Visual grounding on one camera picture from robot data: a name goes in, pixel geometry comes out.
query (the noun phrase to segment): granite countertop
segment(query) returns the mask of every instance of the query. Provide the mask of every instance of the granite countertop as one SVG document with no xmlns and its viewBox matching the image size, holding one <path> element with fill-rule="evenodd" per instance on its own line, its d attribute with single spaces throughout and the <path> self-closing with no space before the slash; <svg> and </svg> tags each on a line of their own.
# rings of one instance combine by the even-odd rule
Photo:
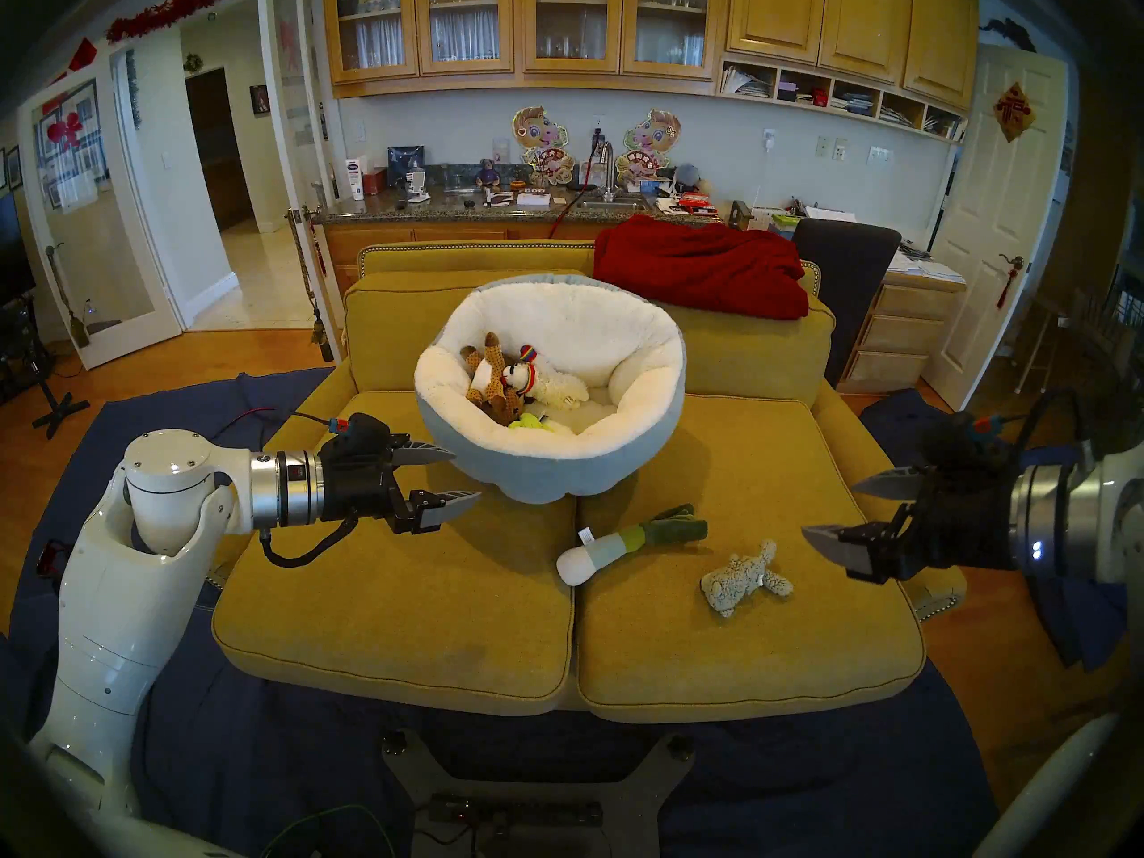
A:
<svg viewBox="0 0 1144 858">
<path fill-rule="evenodd" d="M 486 208 L 484 206 L 484 193 L 446 193 L 444 188 L 429 185 L 426 188 L 429 199 L 424 202 L 410 202 L 405 208 L 398 210 L 395 205 L 404 197 L 404 191 L 388 188 L 378 196 L 367 196 L 363 200 L 337 199 L 333 205 L 318 209 L 315 219 L 319 224 L 356 224 L 356 223 L 400 223 L 411 221 L 521 221 L 535 223 L 550 223 L 556 220 L 563 205 L 542 206 L 501 206 L 499 208 Z M 563 186 L 551 188 L 553 198 L 564 198 L 572 201 L 575 191 L 565 190 Z M 464 200 L 471 199 L 476 202 L 472 208 L 464 207 Z M 657 220 L 673 224 L 684 224 L 688 227 L 702 227 L 709 223 L 718 223 L 718 219 L 701 217 L 696 215 L 665 215 L 656 208 L 654 200 L 644 197 L 646 210 L 618 209 L 618 208 L 593 208 L 587 206 L 581 208 L 573 206 L 564 216 L 565 223 L 572 224 L 618 224 L 635 214 L 650 215 Z"/>
</svg>

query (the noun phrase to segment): faucet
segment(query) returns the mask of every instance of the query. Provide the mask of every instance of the faucet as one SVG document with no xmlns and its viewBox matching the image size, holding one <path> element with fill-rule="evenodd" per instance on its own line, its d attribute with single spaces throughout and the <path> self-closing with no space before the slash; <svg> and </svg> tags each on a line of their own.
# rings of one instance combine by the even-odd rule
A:
<svg viewBox="0 0 1144 858">
<path fill-rule="evenodd" d="M 612 152 L 612 142 L 601 141 L 597 152 L 604 160 L 604 201 L 611 202 L 615 199 L 615 153 Z"/>
</svg>

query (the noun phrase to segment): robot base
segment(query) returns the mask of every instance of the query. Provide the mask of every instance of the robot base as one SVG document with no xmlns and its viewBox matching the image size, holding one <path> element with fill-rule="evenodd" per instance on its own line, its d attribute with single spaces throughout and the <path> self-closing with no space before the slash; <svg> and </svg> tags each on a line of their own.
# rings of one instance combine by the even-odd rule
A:
<svg viewBox="0 0 1144 858">
<path fill-rule="evenodd" d="M 533 784 L 453 778 L 416 732 L 384 738 L 384 758 L 410 794 L 426 807 L 415 827 L 452 840 L 464 826 L 477 831 L 485 858 L 546 855 L 556 858 L 659 856 L 659 810 L 694 765 L 690 739 L 665 736 L 621 781 Z M 469 855 L 469 835 L 451 845 L 414 835 L 412 858 Z"/>
</svg>

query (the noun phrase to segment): white plush lining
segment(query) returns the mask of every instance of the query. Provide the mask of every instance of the white plush lining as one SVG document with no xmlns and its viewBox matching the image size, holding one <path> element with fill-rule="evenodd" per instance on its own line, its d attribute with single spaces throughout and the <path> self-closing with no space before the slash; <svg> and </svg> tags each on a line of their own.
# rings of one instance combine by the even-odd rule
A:
<svg viewBox="0 0 1144 858">
<path fill-rule="evenodd" d="M 483 349 L 486 332 L 496 333 L 510 358 L 532 344 L 561 372 L 606 388 L 615 413 L 578 435 L 501 427 L 464 398 L 470 379 L 460 350 Z M 598 285 L 513 283 L 464 299 L 437 343 L 421 353 L 413 381 L 442 419 L 483 448 L 582 459 L 620 448 L 664 418 L 683 363 L 680 329 L 654 304 Z M 553 414 L 558 420 L 561 413 Z"/>
</svg>

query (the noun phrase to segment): electrical outlet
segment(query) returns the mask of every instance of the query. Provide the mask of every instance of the electrical outlet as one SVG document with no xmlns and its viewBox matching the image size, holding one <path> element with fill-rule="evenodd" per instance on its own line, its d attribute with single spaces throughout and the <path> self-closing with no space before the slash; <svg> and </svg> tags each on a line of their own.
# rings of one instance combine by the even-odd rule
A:
<svg viewBox="0 0 1144 858">
<path fill-rule="evenodd" d="M 881 167 L 890 164 L 890 157 L 893 154 L 892 150 L 887 150 L 884 146 L 872 146 L 869 149 L 869 156 L 866 157 L 866 165 Z"/>
</svg>

